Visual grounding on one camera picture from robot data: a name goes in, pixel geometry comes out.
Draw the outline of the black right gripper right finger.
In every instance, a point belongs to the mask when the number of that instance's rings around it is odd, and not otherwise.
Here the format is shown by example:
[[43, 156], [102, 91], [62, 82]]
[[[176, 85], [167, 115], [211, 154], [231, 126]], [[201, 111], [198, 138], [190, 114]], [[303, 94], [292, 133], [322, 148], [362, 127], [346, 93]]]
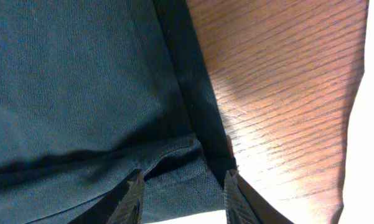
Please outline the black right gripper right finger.
[[292, 224], [236, 170], [227, 171], [224, 198], [228, 224]]

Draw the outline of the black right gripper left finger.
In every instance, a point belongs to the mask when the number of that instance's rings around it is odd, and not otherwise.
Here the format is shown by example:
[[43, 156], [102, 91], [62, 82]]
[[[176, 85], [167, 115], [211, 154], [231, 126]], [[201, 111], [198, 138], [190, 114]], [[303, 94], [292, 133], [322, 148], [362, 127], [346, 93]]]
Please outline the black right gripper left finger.
[[133, 170], [98, 203], [69, 224], [141, 224], [145, 182], [140, 169]]

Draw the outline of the black polo shirt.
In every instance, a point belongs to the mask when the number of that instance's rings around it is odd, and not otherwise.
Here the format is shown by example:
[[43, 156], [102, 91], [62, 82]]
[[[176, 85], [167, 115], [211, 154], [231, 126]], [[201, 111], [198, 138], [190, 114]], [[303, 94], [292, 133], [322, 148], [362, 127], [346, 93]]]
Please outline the black polo shirt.
[[0, 223], [68, 223], [140, 169], [144, 223], [235, 168], [185, 1], [0, 1]]

